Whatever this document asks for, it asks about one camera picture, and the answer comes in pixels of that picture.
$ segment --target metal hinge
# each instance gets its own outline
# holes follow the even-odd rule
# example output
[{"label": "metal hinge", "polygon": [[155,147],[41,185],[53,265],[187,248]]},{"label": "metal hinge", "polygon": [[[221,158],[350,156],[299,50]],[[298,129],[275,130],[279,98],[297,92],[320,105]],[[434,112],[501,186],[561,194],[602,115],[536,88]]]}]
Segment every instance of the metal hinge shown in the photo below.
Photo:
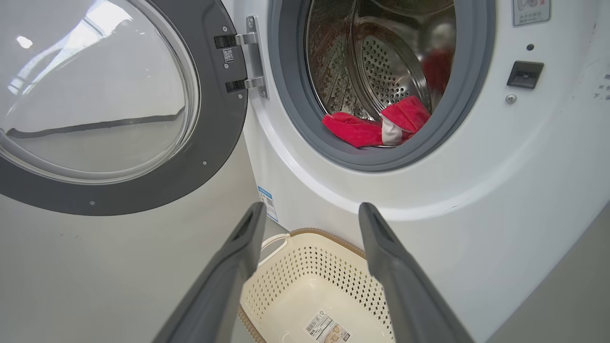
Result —
[{"label": "metal hinge", "polygon": [[250,56],[251,71],[254,75],[253,78],[246,78],[244,80],[231,81],[226,83],[227,92],[234,92],[236,90],[258,88],[259,94],[263,98],[268,98],[267,92],[267,78],[265,77],[265,69],[262,63],[262,56],[260,54],[260,36],[257,28],[259,22],[256,16],[248,16],[246,18],[246,34],[243,35],[222,35],[214,37],[214,43],[217,49],[232,48],[235,46],[248,45],[248,51]]}]

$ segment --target blue and white label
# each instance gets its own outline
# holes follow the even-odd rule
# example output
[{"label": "blue and white label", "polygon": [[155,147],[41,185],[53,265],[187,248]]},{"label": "blue and white label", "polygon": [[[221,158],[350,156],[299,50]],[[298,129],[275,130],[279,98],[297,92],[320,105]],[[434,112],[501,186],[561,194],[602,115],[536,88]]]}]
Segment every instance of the blue and white label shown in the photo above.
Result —
[{"label": "blue and white label", "polygon": [[264,202],[265,205],[267,205],[267,215],[269,216],[269,218],[275,220],[276,223],[279,223],[278,215],[275,212],[275,204],[273,202],[273,197],[271,196],[271,193],[264,190],[261,186],[258,186],[258,188],[260,200]]}]

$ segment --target qr code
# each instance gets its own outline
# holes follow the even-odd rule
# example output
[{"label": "qr code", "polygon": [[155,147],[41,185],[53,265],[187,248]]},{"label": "qr code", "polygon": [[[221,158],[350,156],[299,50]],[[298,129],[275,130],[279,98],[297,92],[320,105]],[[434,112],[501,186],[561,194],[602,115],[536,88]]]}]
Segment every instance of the qr code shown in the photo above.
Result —
[{"label": "qr code", "polygon": [[225,63],[233,62],[235,60],[233,58],[233,49],[223,49],[223,55]]}]

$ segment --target door glass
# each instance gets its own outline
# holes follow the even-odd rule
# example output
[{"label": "door glass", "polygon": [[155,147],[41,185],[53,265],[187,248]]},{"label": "door glass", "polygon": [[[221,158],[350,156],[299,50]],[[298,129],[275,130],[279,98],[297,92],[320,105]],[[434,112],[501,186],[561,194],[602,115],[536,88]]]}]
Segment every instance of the door glass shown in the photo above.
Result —
[{"label": "door glass", "polygon": [[105,184],[184,146],[199,107],[195,70],[145,2],[2,7],[0,155],[49,178]]}]

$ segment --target basket rim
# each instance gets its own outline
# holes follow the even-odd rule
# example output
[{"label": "basket rim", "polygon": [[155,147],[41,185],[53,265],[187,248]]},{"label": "basket rim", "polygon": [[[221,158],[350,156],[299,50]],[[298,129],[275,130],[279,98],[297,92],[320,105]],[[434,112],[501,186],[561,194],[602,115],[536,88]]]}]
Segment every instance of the basket rim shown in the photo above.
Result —
[{"label": "basket rim", "polygon": [[[305,234],[305,233],[317,234],[319,236],[327,238],[327,239],[341,245],[343,248],[346,248],[347,250],[353,252],[354,254],[362,257],[364,260],[367,259],[366,255],[364,253],[364,250],[358,248],[357,246],[353,245],[352,243],[349,243],[347,240],[342,239],[339,236],[333,235],[327,231],[316,229],[316,228],[302,228],[302,229],[296,229],[294,231],[289,232],[290,237],[295,237],[295,236],[298,236],[300,234]],[[237,315],[239,316],[239,319],[241,319],[244,326],[246,326],[246,329],[250,332],[250,335],[252,336],[252,338],[254,339],[254,341],[256,343],[267,343],[267,341],[265,341],[263,336],[260,335],[260,333],[256,329],[256,327],[254,327],[254,324],[252,323],[250,318],[248,318],[248,315],[243,310],[243,307],[241,305],[239,305],[239,310],[237,311]]]}]

